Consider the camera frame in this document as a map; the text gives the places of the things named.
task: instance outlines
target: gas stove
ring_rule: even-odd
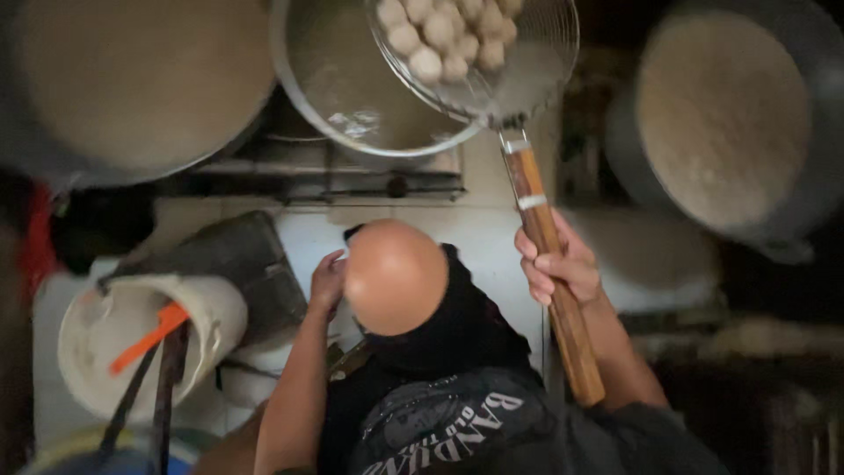
[[[279,201],[332,203],[342,197],[426,197],[455,200],[463,187],[461,147],[414,169],[378,171],[347,157],[319,134],[279,90],[262,126],[236,153],[156,183],[164,196],[252,195]]]

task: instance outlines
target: black cloth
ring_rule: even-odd
[[[727,473],[664,409],[552,411],[533,378],[476,369],[392,391],[360,427],[349,475]]]
[[[328,385],[317,463],[320,473],[345,473],[366,414],[401,385],[483,367],[509,368],[542,384],[528,361],[528,341],[472,283],[457,248],[441,247],[448,262],[448,284],[437,310],[403,335],[366,335],[373,357],[346,379]]]

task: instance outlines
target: stainless steel pot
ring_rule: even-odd
[[[3,30],[0,35],[0,167],[39,178],[57,192],[70,188],[129,185],[169,176],[214,156],[230,155],[257,130],[261,111],[275,84],[268,85],[266,98],[256,102],[252,117],[242,124],[237,134],[219,137],[219,148],[202,156],[179,157],[162,167],[132,171],[71,150],[39,123],[27,93],[24,72],[16,58],[19,44],[14,22],[27,1],[11,0],[0,5],[0,28]]]
[[[370,145],[361,139],[355,139],[347,134],[344,134],[335,128],[326,117],[324,117],[308,100],[306,93],[297,79],[296,72],[291,66],[289,56],[289,35],[291,22],[312,22],[314,19],[310,18],[296,18],[291,6],[291,0],[274,0],[272,10],[270,13],[270,52],[273,56],[273,66],[275,67],[276,75],[279,82],[284,87],[284,91],[290,98],[290,101],[302,116],[317,130],[325,134],[329,139],[341,145],[341,151],[349,158],[359,162],[364,167],[373,170],[394,170],[415,168],[428,163],[433,160],[434,156],[440,152],[450,150],[451,148],[461,144],[467,139],[474,136],[479,127],[476,125],[467,125],[448,139],[434,142],[427,146],[408,148],[404,150],[390,150],[380,148],[378,146]],[[366,23],[365,10],[363,3],[360,3],[360,24],[363,28],[368,30]],[[348,54],[360,53],[360,48],[369,48],[380,57],[380,52],[377,49],[375,39],[369,35],[366,38],[350,39],[350,49]],[[386,62],[383,65],[384,74],[379,71],[373,72],[372,81],[380,83],[386,81],[395,81],[399,83]],[[404,85],[400,85],[401,89],[406,94],[411,94],[406,91]],[[422,101],[419,101],[421,108],[428,108]],[[443,120],[452,121],[452,119],[443,116]]]
[[[809,92],[812,132],[806,162],[790,196],[763,222],[716,232],[777,262],[805,262],[813,253],[803,238],[844,199],[844,36],[810,0],[696,0],[679,5],[669,17],[717,10],[753,20],[786,48]],[[606,130],[607,158],[630,195],[644,205],[695,219],[665,191],[647,158],[636,119],[636,82],[616,97]]]

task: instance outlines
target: red cloth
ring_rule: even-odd
[[[58,269],[56,252],[50,239],[52,200],[50,189],[36,183],[30,196],[30,222],[18,254],[18,268],[24,276],[22,291],[31,303],[41,283]]]

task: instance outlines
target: white bucket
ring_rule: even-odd
[[[110,281],[109,289],[107,296],[97,289],[78,295],[64,315],[58,337],[58,364],[65,384],[80,404],[101,418],[114,414],[141,358],[117,376],[109,373],[109,365],[158,326],[158,312],[170,301],[181,305],[192,323],[184,378],[173,388],[174,406],[235,348],[246,330],[246,303],[220,277],[121,277]],[[159,349],[130,421],[152,419],[160,365]]]

